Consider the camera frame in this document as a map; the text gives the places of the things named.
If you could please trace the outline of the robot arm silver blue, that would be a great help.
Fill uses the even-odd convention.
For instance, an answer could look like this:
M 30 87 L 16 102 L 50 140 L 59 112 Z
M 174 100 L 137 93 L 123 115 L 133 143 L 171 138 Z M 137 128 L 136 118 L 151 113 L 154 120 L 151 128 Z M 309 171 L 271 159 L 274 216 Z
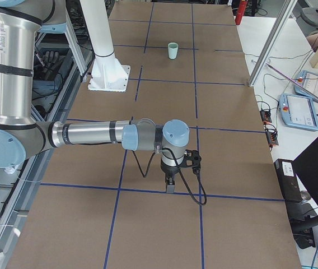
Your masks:
M 32 106 L 36 36 L 63 33 L 68 27 L 65 1 L 0 1 L 0 168 L 10 168 L 46 150 L 64 145 L 119 143 L 126 150 L 161 157 L 166 192 L 189 158 L 189 127 L 173 119 L 62 123 L 38 121 Z

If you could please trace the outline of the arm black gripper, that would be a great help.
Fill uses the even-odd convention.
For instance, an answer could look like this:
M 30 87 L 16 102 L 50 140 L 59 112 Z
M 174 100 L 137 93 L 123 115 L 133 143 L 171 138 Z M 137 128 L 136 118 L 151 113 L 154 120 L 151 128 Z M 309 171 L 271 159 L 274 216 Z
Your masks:
M 161 160 L 161 170 L 165 173 L 166 193 L 175 192 L 175 175 L 179 173 L 179 168 L 175 166 L 169 166 Z

